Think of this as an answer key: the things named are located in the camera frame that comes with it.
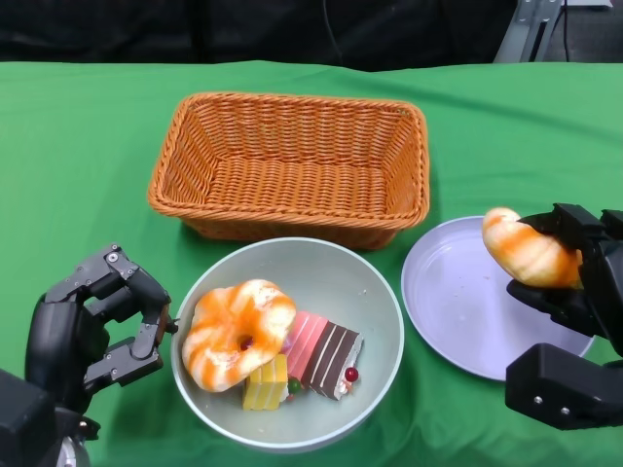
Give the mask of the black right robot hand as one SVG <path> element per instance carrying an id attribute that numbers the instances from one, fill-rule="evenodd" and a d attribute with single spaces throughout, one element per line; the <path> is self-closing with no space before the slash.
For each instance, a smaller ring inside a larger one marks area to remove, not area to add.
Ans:
<path id="1" fill-rule="evenodd" d="M 609 340 L 622 352 L 622 212 L 605 209 L 596 218 L 578 204 L 556 203 L 547 213 L 520 220 L 581 253 L 582 287 L 532 287 L 511 280 L 506 290 L 523 304 L 588 337 Z"/>

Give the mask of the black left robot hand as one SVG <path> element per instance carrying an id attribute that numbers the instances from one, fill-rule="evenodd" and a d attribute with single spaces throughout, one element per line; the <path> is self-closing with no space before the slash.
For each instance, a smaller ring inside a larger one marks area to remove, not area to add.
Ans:
<path id="1" fill-rule="evenodd" d="M 89 256 L 38 300 L 25 378 L 55 403 L 85 413 L 92 396 L 159 370 L 165 334 L 175 334 L 166 289 L 117 244 Z"/>

